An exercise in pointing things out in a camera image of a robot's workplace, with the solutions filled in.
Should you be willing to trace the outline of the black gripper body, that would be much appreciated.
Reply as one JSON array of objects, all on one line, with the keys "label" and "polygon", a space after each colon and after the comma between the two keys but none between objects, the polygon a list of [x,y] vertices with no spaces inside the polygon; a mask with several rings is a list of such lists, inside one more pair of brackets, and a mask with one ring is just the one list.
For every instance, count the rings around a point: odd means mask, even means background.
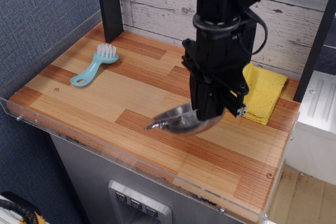
[{"label": "black gripper body", "polygon": [[243,114],[244,97],[249,87],[243,76],[244,67],[250,63],[257,23],[244,19],[236,29],[222,34],[209,34],[197,30],[196,40],[186,39],[183,65],[191,72],[197,70],[203,82],[217,81],[228,90],[224,96],[225,108],[235,117]]}]

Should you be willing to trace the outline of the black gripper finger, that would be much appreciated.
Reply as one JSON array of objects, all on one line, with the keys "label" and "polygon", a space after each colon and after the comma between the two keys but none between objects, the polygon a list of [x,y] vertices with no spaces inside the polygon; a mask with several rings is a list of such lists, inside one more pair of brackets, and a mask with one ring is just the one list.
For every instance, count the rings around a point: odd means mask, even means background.
[{"label": "black gripper finger", "polygon": [[197,70],[192,70],[190,73],[190,94],[193,110],[197,110],[202,106],[202,84],[202,77]]},{"label": "black gripper finger", "polygon": [[217,81],[197,82],[197,118],[206,121],[223,114],[229,90]]}]

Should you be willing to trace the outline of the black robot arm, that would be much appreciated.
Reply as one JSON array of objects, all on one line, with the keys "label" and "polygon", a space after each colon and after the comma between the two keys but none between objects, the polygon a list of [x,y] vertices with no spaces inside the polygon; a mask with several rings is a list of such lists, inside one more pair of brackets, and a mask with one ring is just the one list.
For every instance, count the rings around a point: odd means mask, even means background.
[{"label": "black robot arm", "polygon": [[228,109],[244,115],[249,93],[243,70],[250,63],[256,27],[263,21],[251,10],[259,0],[197,0],[196,40],[183,41],[183,65],[190,71],[191,106],[200,121]]}]

